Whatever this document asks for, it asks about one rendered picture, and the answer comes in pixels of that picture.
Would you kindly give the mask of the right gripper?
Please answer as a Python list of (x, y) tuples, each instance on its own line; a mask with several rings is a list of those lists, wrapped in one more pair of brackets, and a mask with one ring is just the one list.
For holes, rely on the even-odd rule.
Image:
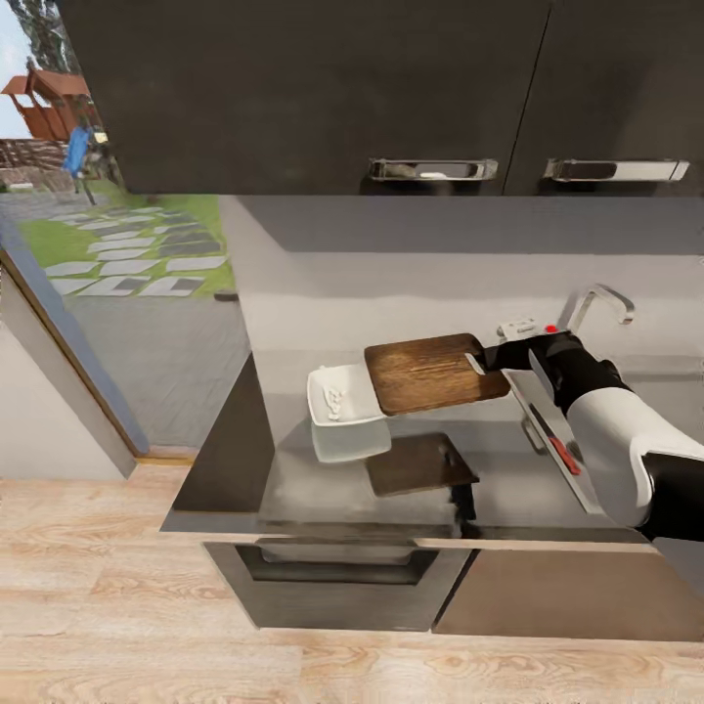
[[(524, 342), (524, 339), (520, 339), (520, 342)], [(484, 347), (481, 355), (474, 358), (478, 363), (484, 364), (487, 372), (502, 370), (501, 368), (518, 368), (514, 360), (514, 348), (520, 342), (508, 341), (494, 347)]]

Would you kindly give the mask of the cutting board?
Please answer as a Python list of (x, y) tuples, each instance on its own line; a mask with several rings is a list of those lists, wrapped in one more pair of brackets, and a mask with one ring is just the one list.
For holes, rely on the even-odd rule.
[(481, 355), (473, 333), (441, 335), (373, 345), (365, 363), (380, 411), (389, 417), (507, 396), (511, 385), (501, 370), (478, 374), (466, 354)]

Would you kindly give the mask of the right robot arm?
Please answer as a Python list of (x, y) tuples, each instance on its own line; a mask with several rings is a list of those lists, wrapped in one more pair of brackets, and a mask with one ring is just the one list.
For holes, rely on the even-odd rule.
[(487, 372), (534, 371), (576, 437), (605, 515), (650, 541), (704, 598), (704, 445), (654, 412), (571, 330), (519, 339), (534, 316), (503, 322)]

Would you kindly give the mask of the parer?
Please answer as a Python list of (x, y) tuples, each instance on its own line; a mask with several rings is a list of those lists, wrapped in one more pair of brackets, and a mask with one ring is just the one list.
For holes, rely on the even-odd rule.
[(569, 468), (571, 474), (573, 475), (579, 475), (581, 473), (580, 467), (576, 465), (574, 460), (571, 458), (571, 456), (568, 454), (568, 451), (564, 448), (564, 446), (561, 444), (561, 442), (558, 440), (558, 438), (553, 434), (553, 432), (550, 430), (549, 426), (547, 423), (544, 421), (542, 416), (539, 414), (539, 412), (536, 410), (535, 407), (532, 407), (531, 405), (531, 411), (533, 415), (535, 416), (536, 420), (539, 422), (539, 425), (541, 428), (544, 430), (546, 435), (548, 436), (549, 440), (551, 441), (552, 445), (558, 452), (559, 456), (563, 460), (564, 464)]

